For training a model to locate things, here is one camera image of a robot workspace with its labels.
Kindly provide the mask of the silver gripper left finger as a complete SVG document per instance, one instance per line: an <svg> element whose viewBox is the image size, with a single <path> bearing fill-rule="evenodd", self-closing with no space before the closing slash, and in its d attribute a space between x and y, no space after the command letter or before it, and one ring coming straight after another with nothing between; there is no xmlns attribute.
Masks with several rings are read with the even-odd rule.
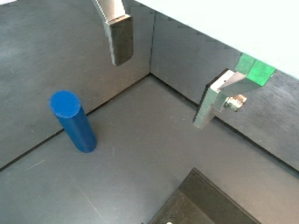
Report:
<svg viewBox="0 0 299 224"><path fill-rule="evenodd" d="M133 18L121 0L92 0L102 20L112 64L117 67L133 56Z"/></svg>

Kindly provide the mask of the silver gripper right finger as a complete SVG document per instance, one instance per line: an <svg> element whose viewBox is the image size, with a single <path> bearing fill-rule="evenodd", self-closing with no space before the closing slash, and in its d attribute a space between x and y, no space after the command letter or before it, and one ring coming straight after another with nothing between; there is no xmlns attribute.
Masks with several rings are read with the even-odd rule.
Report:
<svg viewBox="0 0 299 224"><path fill-rule="evenodd" d="M246 75L225 69L206 84L193 117L193 125L202 129L222 109L237 112L244 106L244 93L260 88Z"/></svg>

